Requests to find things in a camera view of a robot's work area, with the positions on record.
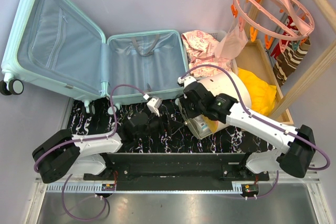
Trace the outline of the white toiletry pack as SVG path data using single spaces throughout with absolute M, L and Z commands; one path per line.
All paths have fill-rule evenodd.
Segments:
M 208 135 L 210 135 L 212 133 L 211 130 L 209 129 L 207 123 L 203 119 L 202 115 L 199 115 L 199 116 L 195 117 L 194 121 L 195 121 L 195 124 L 196 124 L 198 135 L 201 138 L 207 137 Z

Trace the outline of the white round drum box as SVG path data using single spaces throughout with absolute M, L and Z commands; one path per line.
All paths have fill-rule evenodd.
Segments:
M 200 82 L 213 95 L 225 93 L 236 99 L 238 99 L 238 97 L 241 96 L 244 105 L 248 107 L 249 109 L 251 108 L 251 98 L 250 98 L 249 92 L 246 86 L 241 81 L 241 79 L 235 73 L 231 71 L 229 71 L 228 74 L 221 72 L 212 77 L 196 78 L 196 80 L 197 82 Z M 204 139 L 205 137 L 201 138 L 198 135 L 198 131 L 197 131 L 194 119 L 187 119 L 186 116 L 184 115 L 180 101 L 178 102 L 178 105 L 182 113 L 183 119 L 187 122 L 187 126 L 190 129 L 190 131 L 193 133 L 193 135 L 199 140 Z M 212 132 L 210 135 L 229 127 L 229 124 L 224 124 L 219 121 L 211 121 L 203 115 L 202 117 Z

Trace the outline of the light blue hard-shell suitcase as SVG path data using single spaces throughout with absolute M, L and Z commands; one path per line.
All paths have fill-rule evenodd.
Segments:
M 106 37 L 71 0 L 20 0 L 1 64 L 2 95 L 20 95 L 24 83 L 82 102 L 114 104 L 178 97 L 178 78 L 188 70 L 176 30 L 154 30 Z

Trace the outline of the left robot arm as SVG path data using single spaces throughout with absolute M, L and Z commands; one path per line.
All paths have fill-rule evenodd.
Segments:
M 184 125 L 169 113 L 137 112 L 107 133 L 78 135 L 63 129 L 33 151 L 34 171 L 45 184 L 79 174 L 85 180 L 116 180 L 109 154 L 125 152 L 151 134 L 170 137 Z

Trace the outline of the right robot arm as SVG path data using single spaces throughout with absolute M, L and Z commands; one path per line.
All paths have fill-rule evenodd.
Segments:
M 271 144 L 275 150 L 246 154 L 238 167 L 239 176 L 250 180 L 261 172 L 282 170 L 304 178 L 315 154 L 313 131 L 281 124 L 246 108 L 236 98 L 224 93 L 213 95 L 192 77 L 178 79 L 184 87 L 180 98 L 182 113 L 188 120 L 200 123 L 198 134 L 218 132 L 221 126 L 234 126 Z

